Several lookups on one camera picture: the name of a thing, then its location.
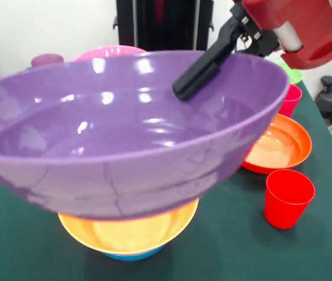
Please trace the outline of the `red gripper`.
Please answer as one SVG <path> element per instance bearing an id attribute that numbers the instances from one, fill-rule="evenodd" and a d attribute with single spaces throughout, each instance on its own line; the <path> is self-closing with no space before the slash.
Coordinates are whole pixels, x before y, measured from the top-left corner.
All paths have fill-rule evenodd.
<path id="1" fill-rule="evenodd" d="M 290 68 L 307 70 L 332 60 L 332 1 L 235 1 L 243 43 L 236 53 L 266 57 L 282 49 Z"/>

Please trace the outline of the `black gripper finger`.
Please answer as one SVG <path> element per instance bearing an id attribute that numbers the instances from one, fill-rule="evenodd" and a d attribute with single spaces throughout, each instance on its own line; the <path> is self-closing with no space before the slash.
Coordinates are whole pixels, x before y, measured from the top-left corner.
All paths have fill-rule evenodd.
<path id="1" fill-rule="evenodd" d="M 220 65 L 231 55 L 241 34 L 241 22 L 230 18 L 220 29 L 218 39 L 172 85 L 181 101 L 193 98 L 220 71 Z"/>

